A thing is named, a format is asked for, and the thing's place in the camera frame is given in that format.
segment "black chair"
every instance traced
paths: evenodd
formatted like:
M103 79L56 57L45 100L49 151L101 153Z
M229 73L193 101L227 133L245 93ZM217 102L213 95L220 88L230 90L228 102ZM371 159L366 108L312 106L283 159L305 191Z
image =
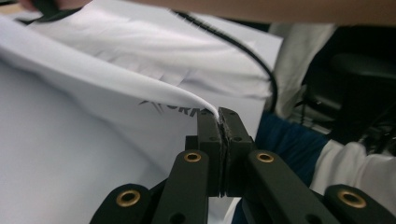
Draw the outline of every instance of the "black chair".
M396 28L339 28L310 64L304 84L304 106L316 112L314 122L331 129L329 138L342 144L365 138L376 152L392 146Z

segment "skin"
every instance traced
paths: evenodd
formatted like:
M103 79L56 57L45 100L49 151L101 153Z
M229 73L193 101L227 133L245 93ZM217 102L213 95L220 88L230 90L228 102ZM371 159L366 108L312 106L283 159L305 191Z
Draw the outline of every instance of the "skin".
M91 0L56 0L60 9L82 7ZM31 0L20 0L35 10ZM261 22L331 22L396 25L396 0L133 0L133 2Z

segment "white fabric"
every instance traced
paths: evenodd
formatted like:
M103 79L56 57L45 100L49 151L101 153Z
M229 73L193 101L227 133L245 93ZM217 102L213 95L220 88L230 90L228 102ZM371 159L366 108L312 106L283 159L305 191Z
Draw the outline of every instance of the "white fabric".
M319 194L336 184L363 190L396 216L396 158L366 156L358 143L343 146L333 140L323 148L311 184Z
M309 64L335 31L333 24L274 23L270 33L284 37L274 74L278 84L276 114L288 118L297 103Z
M151 187L153 182L158 182L158 179L163 178L169 172L176 154L184 149L185 135L196 134L195 115L198 109L208 108L216 114L216 107L229 107L238 112L252 136L257 131L263 103L269 96L269 92L266 76L261 73L256 64L237 50L185 24L184 21L177 19L167 10L116 3L96 1L64 21L32 26L46 35L51 35L52 38L61 38L64 35L67 38L61 39L61 41L66 45L77 49L81 47L81 50L86 50L87 53L114 64L95 59L86 53L71 49L0 17L1 60L40 75L53 87L69 94L74 102L94 116L94 118L90 118L83 112L81 112L82 115L76 115L76 117L66 116L69 114L69 110L62 106L59 106L58 110L58 105L65 107L70 105L73 108L77 106L65 103L66 100L63 99L53 100L58 104L53 103L47 97L36 99L36 97L40 97L40 94L33 94L30 87L22 85L13 84L11 91L2 94L3 98L0 98L0 104L11 104L8 102L14 102L14 99L9 95L14 92L26 89L28 93L32 93L21 96L21 99L18 99L20 105L15 106L11 111L8 111L6 106L0 107L2 132L11 131L9 134L0 136L0 142L7 142L5 145L7 156L1 158L2 161L5 161L2 162L1 170L5 181L2 179L0 183L0 195L7 195L4 197L6 200L2 200L1 203L2 208L6 208L6 210L2 209L0 213L6 213L7 216L4 217L0 214L1 223L26 223L25 220L29 220L29 223L62 223L62 221L87 223L100 202L116 186L135 182L143 185L148 184L148 187ZM136 18L126 18L126 14L136 16ZM81 28L73 22L86 29L73 33L73 27ZM89 28L91 26L87 28L87 23L95 28ZM269 49L269 53L261 52L261 55L264 55L265 59L272 59L273 62L271 63L269 60L268 63L274 65L276 51L281 43L279 38L246 30L225 21L216 21L216 23L222 29L228 28L239 36L245 37L249 45L256 49ZM79 46L76 44L78 41L83 44ZM3 69L0 70L0 73L5 76L1 77L2 79L16 76L13 72L9 73ZM37 89L48 88L40 87L40 85L46 86L41 83ZM49 98L52 94L61 94L58 91L53 92L48 91L45 94ZM36 101L39 102L36 104L36 112L31 115L29 108L32 104L29 102L35 103ZM51 123L47 123L45 120L50 117L50 113L60 113L61 115L65 113L66 115L59 119L70 126L56 126L55 130L51 125L57 118L50 119ZM117 181L112 182L112 179L106 179L107 183L104 183L106 182L104 179L96 180L103 170L96 168L97 163L89 163L91 155L79 159L79 154L75 155L76 149L63 153L63 150L70 148L67 145L69 140L77 143L72 146L75 148L84 148L86 144L92 144L87 145L90 150L96 147L94 140L78 131L73 133L78 136L68 136L73 128L80 128L78 124L82 122L82 119L79 116L94 120L92 124L87 124L92 125L89 130L81 130L93 135L93 139L103 139L103 141L98 141L98 144L105 142L106 138L103 136L104 133L94 133L97 122L105 125L110 133L115 135L118 133L121 136L116 135L115 139L108 140L109 143L121 139L121 143L126 144L126 147L130 149L126 152L127 154L120 155L123 160L113 155L113 153L117 154L118 146L116 144L114 144L114 152L107 153L106 151L107 154L97 155L99 161L107 160L107 157L110 157L109 163L120 160L125 165L125 162L130 162L128 163L130 166L109 165L110 168L116 167L114 170L109 168L108 172L120 175ZM42 147L41 150L30 152L28 151L29 142L9 137L17 132L29 134L28 138L35 139L35 145ZM50 133L55 136L53 138L43 137ZM59 136L63 136L65 139L59 140ZM51 147L60 143L65 144L67 148L59 146L56 155L51 154ZM105 143L101 146L98 150L109 148L109 145ZM124 150L126 147L120 146L119 150ZM0 147L0 150L3 154L6 148ZM29 152L27 153L29 157L25 158L23 155L26 151ZM14 163L13 160L18 157L22 157L21 161ZM130 157L136 158L137 161L128 160ZM29 159L34 163L23 166ZM58 164L60 167L62 166L64 172L58 173L58 169L61 169ZM153 166L154 171L146 172L147 166ZM81 172L79 169L86 169L86 172ZM75 184L73 178L80 176L79 172L84 177L92 176L94 180L91 181L88 177L87 182L84 182L83 178L79 178L76 181L82 183ZM151 175L151 173L155 173L155 175L152 176L152 179L148 178L147 182L141 181L139 178ZM67 190L69 191L61 188L60 184L52 183L55 175L60 176L57 176L57 179L53 180L54 182L69 182L73 185L68 186ZM92 185L92 182L103 185L101 191L90 191L89 186ZM27 204L27 208L30 210L29 214L16 217L21 215L19 213L21 206L19 203L12 202L24 200L24 195L21 194L21 190L26 186L24 184L32 186L31 192L29 192L30 202ZM76 199L81 192L87 191L90 191L89 196L94 198L89 202L89 206ZM223 220L230 203L227 200L224 201L226 203L214 200L210 204L210 223ZM80 204L77 206L79 211L73 208L75 203ZM86 205L88 210L81 209ZM53 216L51 219L46 217L47 213L45 212L49 210L49 207L53 211L53 214L50 214ZM68 213L69 210L73 210L72 215Z

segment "black metal bracket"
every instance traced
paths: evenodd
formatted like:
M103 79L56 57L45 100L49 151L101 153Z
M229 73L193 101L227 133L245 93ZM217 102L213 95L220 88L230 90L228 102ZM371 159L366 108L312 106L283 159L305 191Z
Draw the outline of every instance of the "black metal bracket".
M207 223L208 197L241 197L250 224L396 223L361 190L329 187L316 195L276 154L258 150L241 119L219 109L198 115L198 134L187 136L167 180L148 190L114 189L91 224Z

